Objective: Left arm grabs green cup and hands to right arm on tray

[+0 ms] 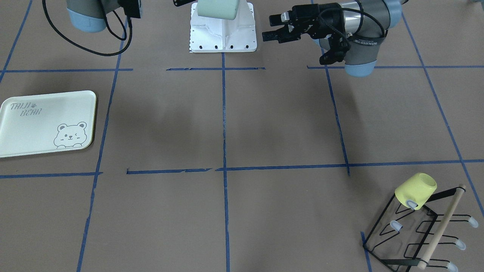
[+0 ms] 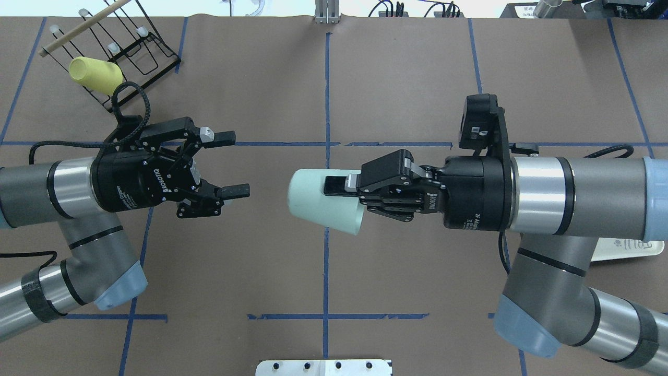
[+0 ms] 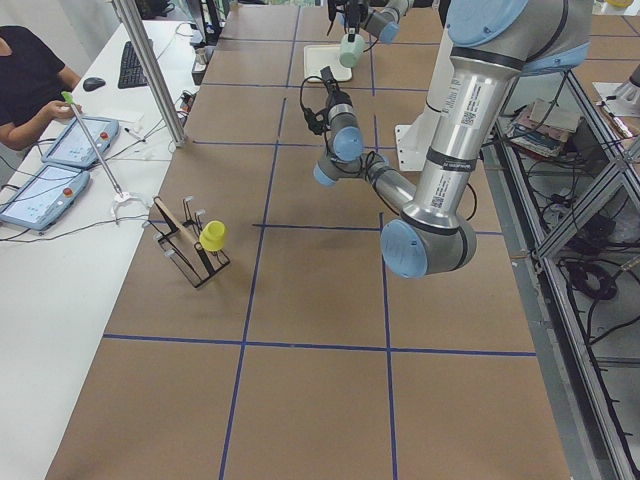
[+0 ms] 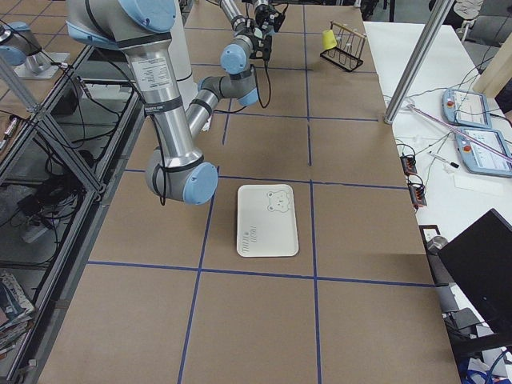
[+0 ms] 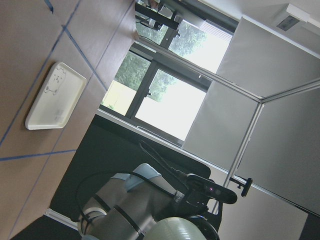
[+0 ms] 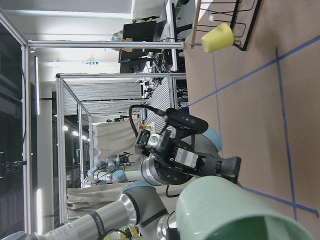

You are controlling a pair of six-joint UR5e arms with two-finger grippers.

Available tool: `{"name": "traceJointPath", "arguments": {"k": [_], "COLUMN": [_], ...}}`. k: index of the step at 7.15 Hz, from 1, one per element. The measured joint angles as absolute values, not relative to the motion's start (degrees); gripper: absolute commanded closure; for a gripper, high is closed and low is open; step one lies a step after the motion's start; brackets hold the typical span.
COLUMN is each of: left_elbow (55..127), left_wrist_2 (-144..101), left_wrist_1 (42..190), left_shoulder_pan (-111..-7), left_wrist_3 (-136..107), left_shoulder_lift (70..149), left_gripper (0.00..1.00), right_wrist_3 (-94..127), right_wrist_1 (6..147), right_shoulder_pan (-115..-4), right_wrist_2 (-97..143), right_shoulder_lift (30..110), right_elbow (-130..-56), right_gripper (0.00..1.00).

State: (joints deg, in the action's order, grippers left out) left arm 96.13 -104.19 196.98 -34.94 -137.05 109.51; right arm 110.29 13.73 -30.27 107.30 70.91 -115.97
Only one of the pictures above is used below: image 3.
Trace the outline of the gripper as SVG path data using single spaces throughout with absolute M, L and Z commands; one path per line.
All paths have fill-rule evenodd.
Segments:
M 347 0 L 344 5 L 344 20 L 349 42 L 355 41 L 356 31 L 359 30 L 365 18 L 365 2 L 362 0 Z
M 352 105 L 350 96 L 336 84 L 336 79 L 330 66 L 323 67 L 320 70 L 320 79 L 327 90 L 325 107 L 328 111 L 338 105 Z

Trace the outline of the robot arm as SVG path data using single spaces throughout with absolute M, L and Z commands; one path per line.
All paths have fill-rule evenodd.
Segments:
M 458 205 L 488 133 L 514 80 L 567 71 L 589 48 L 589 1 L 452 1 L 444 26 L 452 41 L 453 75 L 418 184 L 374 152 L 364 153 L 353 105 L 331 77 L 321 128 L 330 140 L 315 168 L 333 185 L 361 178 L 398 209 L 381 233 L 385 264 L 420 278 L 466 265 L 476 234 Z
M 361 30 L 384 44 L 391 43 L 399 32 L 402 17 L 414 6 L 413 0 L 390 0 L 381 10 L 370 1 L 345 1 L 343 18 L 348 42 L 354 42 Z

